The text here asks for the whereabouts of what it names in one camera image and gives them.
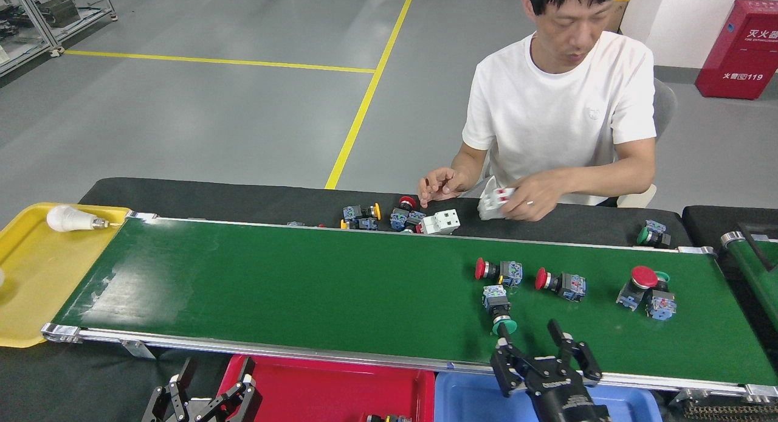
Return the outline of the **person's right hand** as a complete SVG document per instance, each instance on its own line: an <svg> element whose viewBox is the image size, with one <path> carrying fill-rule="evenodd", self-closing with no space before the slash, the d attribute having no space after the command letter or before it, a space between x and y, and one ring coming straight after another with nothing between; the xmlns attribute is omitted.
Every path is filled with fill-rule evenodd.
<svg viewBox="0 0 778 422"><path fill-rule="evenodd" d="M440 167L419 179L417 195L420 206L426 209L431 201L457 198L469 189L469 177L465 173L451 167Z"/></svg>

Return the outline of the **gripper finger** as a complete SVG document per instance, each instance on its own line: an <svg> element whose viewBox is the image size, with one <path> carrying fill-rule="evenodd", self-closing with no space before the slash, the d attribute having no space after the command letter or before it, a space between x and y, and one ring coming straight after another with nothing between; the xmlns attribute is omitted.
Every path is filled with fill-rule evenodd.
<svg viewBox="0 0 778 422"><path fill-rule="evenodd" d="M166 385L153 389L142 421L192 421L194 414L188 409L190 398L187 389L196 367L197 362L190 356L184 361L182 370L173 375Z"/></svg>
<svg viewBox="0 0 778 422"><path fill-rule="evenodd" d="M254 421L263 397L251 375L255 361L248 356L241 365L237 381L226 392L203 404L195 404L194 421Z"/></svg>

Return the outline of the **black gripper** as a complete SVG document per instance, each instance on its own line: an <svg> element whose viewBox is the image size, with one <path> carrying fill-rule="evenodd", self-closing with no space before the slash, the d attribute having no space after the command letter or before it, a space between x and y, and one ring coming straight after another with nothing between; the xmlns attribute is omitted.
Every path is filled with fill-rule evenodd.
<svg viewBox="0 0 778 422"><path fill-rule="evenodd" d="M540 421L611 421L608 408L595 404L587 391L602 378L589 345L564 333L555 319L548 322L548 331L559 348L558 355L533 358L514 347L504 322L498 324L490 365L502 395L508 398L525 383ZM577 361L583 377L570 367L570 358Z"/></svg>

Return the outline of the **person's left hand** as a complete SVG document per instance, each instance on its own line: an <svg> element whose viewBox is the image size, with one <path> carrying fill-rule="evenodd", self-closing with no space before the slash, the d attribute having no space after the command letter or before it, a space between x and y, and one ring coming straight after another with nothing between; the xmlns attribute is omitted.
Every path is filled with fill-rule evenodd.
<svg viewBox="0 0 778 422"><path fill-rule="evenodd" d="M568 181L562 169L553 169L522 176L511 184L514 194L500 209L508 220L536 222L556 208L568 192Z"/></svg>

